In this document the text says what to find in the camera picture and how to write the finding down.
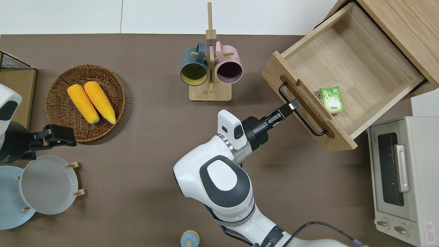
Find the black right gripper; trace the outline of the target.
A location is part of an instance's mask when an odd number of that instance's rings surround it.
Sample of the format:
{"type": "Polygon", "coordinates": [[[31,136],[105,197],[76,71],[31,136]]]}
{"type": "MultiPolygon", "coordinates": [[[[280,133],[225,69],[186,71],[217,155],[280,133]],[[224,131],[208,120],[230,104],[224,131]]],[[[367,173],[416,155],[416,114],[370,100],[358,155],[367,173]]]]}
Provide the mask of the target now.
{"type": "Polygon", "coordinates": [[[298,99],[295,99],[289,103],[285,103],[280,108],[276,108],[261,119],[256,117],[248,117],[242,122],[243,130],[246,135],[246,139],[250,143],[251,150],[256,150],[262,144],[265,144],[268,139],[268,130],[274,128],[290,114],[295,112],[297,115],[300,113],[298,108],[301,103],[298,99]]]}

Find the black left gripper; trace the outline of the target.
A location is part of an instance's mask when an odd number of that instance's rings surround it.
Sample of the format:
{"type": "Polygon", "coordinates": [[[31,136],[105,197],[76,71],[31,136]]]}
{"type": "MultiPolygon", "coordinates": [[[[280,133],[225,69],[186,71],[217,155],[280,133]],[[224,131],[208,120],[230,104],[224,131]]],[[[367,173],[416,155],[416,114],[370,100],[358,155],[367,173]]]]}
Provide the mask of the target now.
{"type": "MultiPolygon", "coordinates": [[[[77,145],[74,129],[60,125],[46,125],[43,128],[43,138],[48,147],[77,145]]],[[[36,151],[42,150],[44,143],[35,139],[31,133],[18,122],[10,122],[5,131],[0,152],[1,164],[12,164],[22,160],[36,159],[36,151]]]]}

